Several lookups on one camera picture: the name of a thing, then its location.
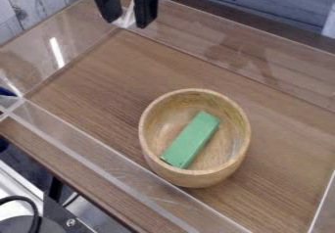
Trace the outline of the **green rectangular block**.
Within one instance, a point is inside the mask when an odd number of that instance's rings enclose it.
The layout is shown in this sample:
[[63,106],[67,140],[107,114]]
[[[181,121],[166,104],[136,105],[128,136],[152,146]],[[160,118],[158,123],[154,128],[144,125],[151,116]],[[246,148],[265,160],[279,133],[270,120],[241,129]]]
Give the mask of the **green rectangular block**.
[[201,111],[164,149],[160,160],[174,167],[187,169],[219,129],[222,121]]

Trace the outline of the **brown wooden bowl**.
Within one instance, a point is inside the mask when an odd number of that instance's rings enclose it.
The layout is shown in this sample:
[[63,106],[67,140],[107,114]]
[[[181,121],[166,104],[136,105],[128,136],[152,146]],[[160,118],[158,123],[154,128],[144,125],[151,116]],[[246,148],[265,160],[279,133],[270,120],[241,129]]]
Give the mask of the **brown wooden bowl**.
[[166,181],[203,188],[221,183],[239,168],[251,125],[230,97],[186,88],[168,92],[146,108],[139,141],[146,161]]

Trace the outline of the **black table leg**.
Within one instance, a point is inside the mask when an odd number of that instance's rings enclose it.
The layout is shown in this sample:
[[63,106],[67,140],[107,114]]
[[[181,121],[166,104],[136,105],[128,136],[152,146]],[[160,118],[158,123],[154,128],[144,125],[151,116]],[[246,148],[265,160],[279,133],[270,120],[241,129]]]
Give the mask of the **black table leg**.
[[63,193],[63,187],[64,187],[63,182],[56,177],[54,177],[52,180],[51,180],[51,186],[50,186],[50,190],[48,190],[48,197],[55,202],[60,201],[62,193]]

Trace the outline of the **clear acrylic tray wall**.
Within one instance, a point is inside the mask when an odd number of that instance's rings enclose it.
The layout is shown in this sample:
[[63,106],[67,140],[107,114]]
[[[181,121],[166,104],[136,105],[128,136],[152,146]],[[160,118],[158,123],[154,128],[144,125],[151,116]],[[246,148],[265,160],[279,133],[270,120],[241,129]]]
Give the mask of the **clear acrylic tray wall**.
[[[139,233],[335,233],[335,41],[274,34],[163,0],[146,28],[79,0],[0,45],[0,136]],[[203,188],[151,169],[150,104],[201,88],[246,112],[251,142]]]

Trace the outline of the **metal table bracket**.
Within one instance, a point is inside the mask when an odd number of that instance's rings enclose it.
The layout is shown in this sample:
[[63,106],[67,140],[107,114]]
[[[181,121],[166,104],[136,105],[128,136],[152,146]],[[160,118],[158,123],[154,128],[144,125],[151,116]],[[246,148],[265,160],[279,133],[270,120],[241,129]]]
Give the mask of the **metal table bracket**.
[[43,196],[43,216],[39,233],[98,233],[60,204]]

